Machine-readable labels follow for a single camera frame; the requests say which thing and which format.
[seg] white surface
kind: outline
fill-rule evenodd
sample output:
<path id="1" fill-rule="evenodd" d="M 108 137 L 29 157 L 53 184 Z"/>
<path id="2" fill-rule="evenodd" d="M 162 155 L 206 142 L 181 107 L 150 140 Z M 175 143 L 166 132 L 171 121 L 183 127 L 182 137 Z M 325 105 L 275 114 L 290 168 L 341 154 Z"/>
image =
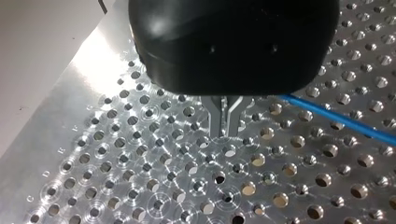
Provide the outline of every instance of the white surface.
<path id="1" fill-rule="evenodd" d="M 0 156 L 103 17 L 97 0 L 0 0 Z"/>

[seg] shiny metal surface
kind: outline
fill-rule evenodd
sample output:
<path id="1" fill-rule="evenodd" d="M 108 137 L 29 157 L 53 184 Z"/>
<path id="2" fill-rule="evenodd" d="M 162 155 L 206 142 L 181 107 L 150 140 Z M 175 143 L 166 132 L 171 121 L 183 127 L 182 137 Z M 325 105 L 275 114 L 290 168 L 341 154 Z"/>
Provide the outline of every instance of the shiny metal surface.
<path id="1" fill-rule="evenodd" d="M 238 137 L 212 140 L 198 97 L 145 75 L 126 4 L 101 21 L 1 158 L 2 223 L 396 220 L 393 147 L 275 96 L 254 98 Z M 341 6 L 319 76 L 295 95 L 395 133 L 396 2 Z"/>

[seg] blue hose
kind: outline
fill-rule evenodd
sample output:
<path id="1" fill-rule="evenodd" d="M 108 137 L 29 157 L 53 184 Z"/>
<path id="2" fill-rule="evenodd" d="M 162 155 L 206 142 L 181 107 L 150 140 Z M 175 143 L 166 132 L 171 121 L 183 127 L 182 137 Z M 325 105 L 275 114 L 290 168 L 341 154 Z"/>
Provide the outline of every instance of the blue hose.
<path id="1" fill-rule="evenodd" d="M 303 109 L 309 110 L 311 112 L 317 113 L 327 119 L 331 119 L 340 123 L 343 123 L 348 128 L 353 129 L 359 133 L 363 133 L 367 136 L 373 137 L 379 141 L 391 144 L 396 146 L 396 136 L 393 136 L 388 133 L 383 133 L 378 130 L 375 130 L 373 127 L 367 126 L 356 120 L 349 119 L 343 115 L 334 113 L 330 110 L 320 107 L 319 105 L 312 104 L 306 100 L 299 99 L 292 95 L 281 95 L 282 99 L 289 101 L 292 105 L 297 105 L 302 107 Z"/>

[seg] countersunk hole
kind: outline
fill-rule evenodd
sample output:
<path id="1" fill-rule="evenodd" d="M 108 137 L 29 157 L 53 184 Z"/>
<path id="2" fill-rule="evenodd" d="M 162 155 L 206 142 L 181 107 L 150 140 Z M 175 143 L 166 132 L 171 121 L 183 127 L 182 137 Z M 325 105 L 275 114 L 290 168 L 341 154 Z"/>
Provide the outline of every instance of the countersunk hole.
<path id="1" fill-rule="evenodd" d="M 289 204 L 289 197 L 285 193 L 276 193 L 273 197 L 273 203 L 278 208 L 284 208 Z"/>
<path id="2" fill-rule="evenodd" d="M 301 121 L 308 122 L 314 117 L 311 111 L 302 111 L 298 114 L 298 117 Z"/>
<path id="3" fill-rule="evenodd" d="M 166 119 L 168 123 L 175 123 L 176 119 L 174 116 L 169 116 L 168 119 Z"/>
<path id="4" fill-rule="evenodd" d="M 184 108 L 183 110 L 183 114 L 186 117 L 192 117 L 195 114 L 195 109 L 192 106 L 188 106 L 186 108 Z"/>
<path id="5" fill-rule="evenodd" d="M 233 172 L 236 174 L 241 174 L 244 172 L 244 165 L 237 163 L 233 166 Z"/>
<path id="6" fill-rule="evenodd" d="M 279 115 L 282 112 L 282 105 L 272 104 L 270 105 L 269 110 L 272 115 Z"/>
<path id="7" fill-rule="evenodd" d="M 216 184 L 220 185 L 225 181 L 225 174 L 222 171 L 215 172 L 213 174 L 213 180 Z"/>
<path id="8" fill-rule="evenodd" d="M 362 167 L 372 167 L 374 165 L 374 159 L 370 155 L 362 155 L 358 157 L 358 164 Z"/>
<path id="9" fill-rule="evenodd" d="M 66 181 L 64 181 L 64 187 L 66 189 L 72 189 L 74 186 L 76 185 L 76 180 L 72 177 L 66 179 Z"/>
<path id="10" fill-rule="evenodd" d="M 329 187 L 330 184 L 332 183 L 332 178 L 327 174 L 319 174 L 315 178 L 315 182 L 317 183 L 318 186 L 326 188 Z"/>
<path id="11" fill-rule="evenodd" d="M 53 204 L 49 208 L 49 215 L 51 217 L 55 217 L 56 215 L 58 215 L 59 210 L 60 210 L 59 205 L 58 204 Z"/>
<path id="12" fill-rule="evenodd" d="M 165 91 L 163 89 L 157 90 L 157 95 L 158 96 L 163 96 L 165 94 Z"/>
<path id="13" fill-rule="evenodd" d="M 202 136 L 198 138 L 196 144 L 200 148 L 206 148 L 207 146 L 209 146 L 209 139 L 207 137 Z"/>
<path id="14" fill-rule="evenodd" d="M 364 185 L 356 184 L 350 189 L 350 193 L 353 197 L 358 199 L 365 199 L 369 194 L 369 190 Z"/>
<path id="15" fill-rule="evenodd" d="M 78 215 L 72 216 L 69 219 L 69 224 L 80 224 L 81 223 L 81 217 Z"/>
<path id="16" fill-rule="evenodd" d="M 129 92 L 126 90 L 123 90 L 120 92 L 120 98 L 127 98 L 129 96 Z"/>
<path id="17" fill-rule="evenodd" d="M 149 96 L 144 95 L 144 96 L 140 97 L 139 102 L 142 105 L 148 104 L 149 103 Z"/>
<path id="18" fill-rule="evenodd" d="M 342 130 L 343 128 L 344 128 L 344 124 L 343 123 L 339 123 L 339 122 L 335 122 L 335 121 L 332 121 L 331 123 L 330 123 L 330 127 L 332 127 L 334 130 L 336 130 L 336 131 L 340 131 L 340 130 Z"/>
<path id="19" fill-rule="evenodd" d="M 139 83 L 139 84 L 136 85 L 136 90 L 137 90 L 137 91 L 142 91 L 143 89 L 145 89 L 145 87 L 144 87 L 141 83 Z"/>
<path id="20" fill-rule="evenodd" d="M 389 205 L 393 210 L 396 210 L 396 195 L 390 196 Z"/>
<path id="21" fill-rule="evenodd" d="M 184 132 L 181 129 L 176 129 L 172 132 L 172 137 L 176 140 L 183 139 Z"/>
<path id="22" fill-rule="evenodd" d="M 344 220 L 344 224 L 361 224 L 361 221 L 355 217 L 347 217 Z"/>
<path id="23" fill-rule="evenodd" d="M 87 199 L 92 199 L 96 196 L 97 190 L 96 188 L 88 188 L 87 191 L 85 191 L 85 197 Z"/>
<path id="24" fill-rule="evenodd" d="M 294 147 L 303 147 L 305 145 L 305 139 L 300 135 L 295 135 L 290 139 L 290 143 Z"/>
<path id="25" fill-rule="evenodd" d="M 111 109 L 107 112 L 107 117 L 110 119 L 114 119 L 117 116 L 117 110 Z"/>
<path id="26" fill-rule="evenodd" d="M 297 166 L 294 163 L 285 164 L 282 171 L 285 176 L 294 176 L 297 174 Z"/>
<path id="27" fill-rule="evenodd" d="M 306 95 L 312 98 L 317 98 L 320 95 L 320 91 L 316 87 L 308 87 L 305 91 Z"/>
<path id="28" fill-rule="evenodd" d="M 247 182 L 242 184 L 242 194 L 251 196 L 256 192 L 256 186 L 253 182 Z"/>
<path id="29" fill-rule="evenodd" d="M 99 210 L 97 208 L 91 209 L 90 216 L 91 217 L 98 217 L 99 216 Z"/>
<path id="30" fill-rule="evenodd" d="M 162 104 L 161 104 L 161 109 L 162 110 L 167 110 L 167 109 L 169 109 L 171 107 L 171 102 L 170 101 L 164 101 Z"/>
<path id="31" fill-rule="evenodd" d="M 138 195 L 139 195 L 139 192 L 137 190 L 135 190 L 135 189 L 131 189 L 131 191 L 129 191 L 129 193 L 128 193 L 128 197 L 131 200 L 135 200 Z"/>
<path id="32" fill-rule="evenodd" d="M 253 121 L 255 121 L 255 122 L 260 121 L 261 119 L 262 119 L 262 116 L 261 116 L 260 114 L 258 114 L 258 113 L 253 114 L 253 115 L 251 116 L 251 120 L 253 120 Z"/>
<path id="33" fill-rule="evenodd" d="M 192 123 L 191 125 L 190 125 L 190 129 L 192 130 L 192 131 L 198 131 L 199 130 L 199 124 L 198 123 Z"/>
<path id="34" fill-rule="evenodd" d="M 242 215 L 233 217 L 233 224 L 244 224 L 244 223 L 245 223 L 245 218 Z"/>
<path id="35" fill-rule="evenodd" d="M 350 103 L 350 96 L 348 94 L 340 94 L 337 96 L 336 101 L 340 105 L 347 105 Z"/>
<path id="36" fill-rule="evenodd" d="M 127 162 L 128 160 L 129 160 L 129 158 L 128 158 L 126 155 L 121 155 L 120 158 L 119 158 L 119 161 L 120 161 L 121 163 L 125 163 L 125 162 Z"/>
<path id="37" fill-rule="evenodd" d="M 122 179 L 125 181 L 131 182 L 134 178 L 134 171 L 132 170 L 127 170 L 125 173 L 122 175 Z"/>
<path id="38" fill-rule="evenodd" d="M 338 154 L 338 147 L 335 145 L 326 145 L 323 148 L 323 154 L 327 157 L 336 157 Z"/>
<path id="39" fill-rule="evenodd" d="M 125 146 L 125 139 L 124 139 L 124 138 L 118 138 L 118 139 L 114 142 L 114 146 L 115 146 L 115 147 L 124 147 L 124 146 Z"/>
<path id="40" fill-rule="evenodd" d="M 108 200 L 107 206 L 111 210 L 119 208 L 120 207 L 120 199 L 119 198 L 111 198 L 110 200 Z"/>
<path id="41" fill-rule="evenodd" d="M 233 201 L 233 194 L 231 192 L 224 192 L 223 195 L 221 196 L 221 199 L 225 203 L 230 203 Z"/>
<path id="42" fill-rule="evenodd" d="M 369 109 L 375 113 L 379 113 L 384 109 L 384 105 L 380 101 L 372 101 L 369 104 Z"/>
<path id="43" fill-rule="evenodd" d="M 90 158 L 91 158 L 90 154 L 88 154 L 88 153 L 82 154 L 79 157 L 79 162 L 82 164 L 88 163 L 90 161 Z"/>
<path id="44" fill-rule="evenodd" d="M 102 163 L 102 165 L 100 166 L 100 170 L 103 173 L 107 173 L 111 170 L 111 163 L 109 161 L 105 161 L 104 163 Z"/>
<path id="45" fill-rule="evenodd" d="M 132 79 L 138 79 L 138 78 L 140 78 L 140 73 L 139 73 L 139 72 L 132 72 L 131 78 L 132 78 Z"/>
<path id="46" fill-rule="evenodd" d="M 132 105 L 131 105 L 131 104 L 126 104 L 126 105 L 124 106 L 124 109 L 125 109 L 125 110 L 131 110 L 131 109 L 132 109 Z"/>
<path id="47" fill-rule="evenodd" d="M 69 204 L 70 206 L 74 206 L 77 203 L 77 199 L 76 198 L 69 198 L 69 200 L 67 200 L 67 204 Z"/>
<path id="48" fill-rule="evenodd" d="M 306 211 L 308 216 L 314 220 L 318 220 L 323 218 L 323 208 L 319 205 L 311 205 L 308 207 L 308 210 Z"/>
<path id="49" fill-rule="evenodd" d="M 185 102 L 186 101 L 186 96 L 185 95 L 179 95 L 177 98 L 180 102 Z"/>
<path id="50" fill-rule="evenodd" d="M 97 131 L 93 135 L 93 139 L 95 139 L 96 141 L 99 141 L 99 140 L 102 140 L 104 136 L 105 136 L 105 133 L 103 131 Z"/>
<path id="51" fill-rule="evenodd" d="M 91 171 L 87 171 L 82 175 L 82 178 L 89 180 L 92 177 L 92 172 Z"/>
<path id="52" fill-rule="evenodd" d="M 129 125 L 136 125 L 136 123 L 139 121 L 139 118 L 135 116 L 131 116 L 130 118 L 128 118 L 127 121 Z"/>
<path id="53" fill-rule="evenodd" d="M 109 105 L 109 104 L 111 104 L 113 102 L 113 100 L 111 98 L 106 98 L 104 100 L 104 102 L 105 102 L 105 104 Z"/>
<path id="54" fill-rule="evenodd" d="M 251 160 L 251 164 L 257 167 L 263 166 L 265 164 L 265 157 L 261 153 L 253 155 L 250 158 L 250 160 Z"/>
<path id="55" fill-rule="evenodd" d="M 38 215 L 32 215 L 30 217 L 30 222 L 37 223 L 39 219 L 40 219 L 40 217 Z"/>
<path id="56" fill-rule="evenodd" d="M 264 140 L 269 140 L 269 139 L 273 138 L 274 135 L 275 135 L 275 132 L 274 132 L 274 129 L 272 129 L 272 128 L 265 127 L 260 131 L 260 136 Z"/>

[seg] aluminum plate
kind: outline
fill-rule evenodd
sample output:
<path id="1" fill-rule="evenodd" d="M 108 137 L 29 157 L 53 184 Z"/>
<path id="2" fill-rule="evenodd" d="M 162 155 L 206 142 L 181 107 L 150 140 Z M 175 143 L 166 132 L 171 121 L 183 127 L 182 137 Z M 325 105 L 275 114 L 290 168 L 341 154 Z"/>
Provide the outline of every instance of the aluminum plate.
<path id="1" fill-rule="evenodd" d="M 1 158 L 2 223 L 396 220 L 392 146 L 275 96 L 254 98 L 237 138 L 211 140 L 199 97 L 149 81 L 126 8 L 116 2 Z M 396 133 L 396 2 L 341 9 L 318 77 L 294 95 Z"/>

